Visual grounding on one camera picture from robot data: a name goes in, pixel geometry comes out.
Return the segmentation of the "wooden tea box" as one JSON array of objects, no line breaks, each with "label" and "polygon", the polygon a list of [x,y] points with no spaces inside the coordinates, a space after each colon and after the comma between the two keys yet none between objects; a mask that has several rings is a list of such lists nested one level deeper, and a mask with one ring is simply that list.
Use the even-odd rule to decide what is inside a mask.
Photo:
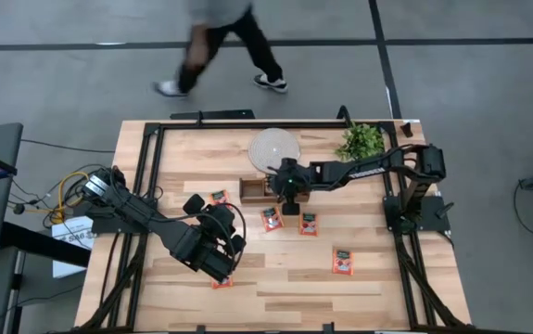
[{"label": "wooden tea box", "polygon": [[239,198],[243,204],[304,203],[310,193],[289,181],[278,182],[273,177],[240,179]]}]

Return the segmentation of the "person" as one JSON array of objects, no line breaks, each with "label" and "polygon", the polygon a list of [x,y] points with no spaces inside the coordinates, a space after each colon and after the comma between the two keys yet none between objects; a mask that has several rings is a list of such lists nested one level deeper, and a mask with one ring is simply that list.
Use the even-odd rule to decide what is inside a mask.
[{"label": "person", "polygon": [[244,44],[253,65],[261,70],[252,82],[276,93],[287,92],[283,70],[256,20],[252,0],[187,0],[187,4],[191,26],[183,62],[175,79],[153,83],[157,93],[187,96],[231,32]]}]

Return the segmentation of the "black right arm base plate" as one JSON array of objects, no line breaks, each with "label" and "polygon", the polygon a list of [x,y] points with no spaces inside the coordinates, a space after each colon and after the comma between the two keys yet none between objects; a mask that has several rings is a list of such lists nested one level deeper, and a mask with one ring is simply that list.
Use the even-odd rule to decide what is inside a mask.
[{"label": "black right arm base plate", "polygon": [[401,210],[400,198],[383,199],[387,229],[401,235],[408,235],[413,231],[449,232],[451,225],[447,211],[452,206],[452,203],[445,204],[442,197],[424,197],[420,213],[408,218]]}]

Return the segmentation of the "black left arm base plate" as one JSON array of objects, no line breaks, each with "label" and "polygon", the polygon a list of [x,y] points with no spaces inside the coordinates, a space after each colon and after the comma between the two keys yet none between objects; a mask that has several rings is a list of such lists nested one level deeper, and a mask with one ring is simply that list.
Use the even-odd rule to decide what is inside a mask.
[{"label": "black left arm base plate", "polygon": [[152,216],[154,212],[152,207],[145,204],[141,207],[90,205],[84,214],[93,220],[92,231],[96,234],[140,234],[148,231],[149,216]]}]

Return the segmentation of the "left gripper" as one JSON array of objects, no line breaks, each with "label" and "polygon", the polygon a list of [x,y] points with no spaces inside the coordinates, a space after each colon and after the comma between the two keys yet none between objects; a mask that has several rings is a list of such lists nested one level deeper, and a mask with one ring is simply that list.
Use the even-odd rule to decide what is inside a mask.
[{"label": "left gripper", "polygon": [[224,242],[223,249],[226,254],[238,254],[246,246],[246,241],[242,236],[236,234],[229,234],[223,225],[213,216],[206,213],[205,201],[195,194],[183,206],[184,211],[191,216],[194,216],[199,221],[199,227],[202,234],[212,241],[221,240]]}]

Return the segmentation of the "black bar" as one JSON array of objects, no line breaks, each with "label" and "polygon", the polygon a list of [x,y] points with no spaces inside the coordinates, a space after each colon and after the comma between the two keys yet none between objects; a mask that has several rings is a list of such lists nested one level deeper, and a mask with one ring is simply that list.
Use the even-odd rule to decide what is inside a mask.
[{"label": "black bar", "polygon": [[182,120],[254,120],[256,118],[252,109],[227,109],[215,111],[179,112],[170,115],[174,121]]}]

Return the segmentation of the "black desk leg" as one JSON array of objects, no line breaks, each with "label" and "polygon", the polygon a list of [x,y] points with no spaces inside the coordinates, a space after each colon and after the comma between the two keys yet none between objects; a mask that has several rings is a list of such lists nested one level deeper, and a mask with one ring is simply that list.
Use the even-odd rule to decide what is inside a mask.
[{"label": "black desk leg", "polygon": [[85,248],[8,222],[2,224],[0,247],[14,247],[27,253],[81,267],[88,266],[91,255],[91,252]]}]

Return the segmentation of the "round woven white mat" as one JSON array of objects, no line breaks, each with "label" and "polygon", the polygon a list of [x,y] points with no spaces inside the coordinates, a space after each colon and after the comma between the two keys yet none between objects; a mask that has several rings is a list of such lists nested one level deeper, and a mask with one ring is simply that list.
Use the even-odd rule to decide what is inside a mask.
[{"label": "round woven white mat", "polygon": [[297,160],[300,157],[300,147],[296,137],[288,131],[268,128],[253,138],[247,154],[256,169],[272,174],[280,168],[282,159]]}]

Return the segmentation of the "green plant in white pot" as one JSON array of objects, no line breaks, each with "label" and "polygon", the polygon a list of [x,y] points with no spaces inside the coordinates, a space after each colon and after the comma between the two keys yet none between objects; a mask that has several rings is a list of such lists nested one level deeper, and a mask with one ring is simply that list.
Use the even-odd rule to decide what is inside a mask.
[{"label": "green plant in white pot", "polygon": [[374,126],[353,122],[342,138],[345,143],[335,150],[342,161],[358,161],[385,151],[382,134]]}]

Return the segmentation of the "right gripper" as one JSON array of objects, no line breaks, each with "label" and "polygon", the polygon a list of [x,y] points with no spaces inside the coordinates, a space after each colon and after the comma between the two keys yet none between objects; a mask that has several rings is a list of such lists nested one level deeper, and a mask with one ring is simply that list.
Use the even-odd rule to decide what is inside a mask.
[{"label": "right gripper", "polygon": [[282,204],[282,215],[299,215],[300,205],[296,197],[311,192],[315,168],[302,166],[296,159],[282,158],[278,168],[269,166],[268,169],[273,172],[269,177],[269,187],[277,202]]}]

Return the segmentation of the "white cardboard box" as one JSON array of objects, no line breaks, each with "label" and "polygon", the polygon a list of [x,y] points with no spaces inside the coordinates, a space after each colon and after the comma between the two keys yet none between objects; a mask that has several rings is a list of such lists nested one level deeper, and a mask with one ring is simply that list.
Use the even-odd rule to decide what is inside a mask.
[{"label": "white cardboard box", "polygon": [[[92,225],[93,220],[86,216],[70,218],[64,223],[52,226],[52,237],[56,240],[61,240],[90,251],[95,243],[95,234],[92,232]],[[62,263],[56,260],[52,262],[53,278],[72,276],[83,272],[85,269],[85,266]]]}]

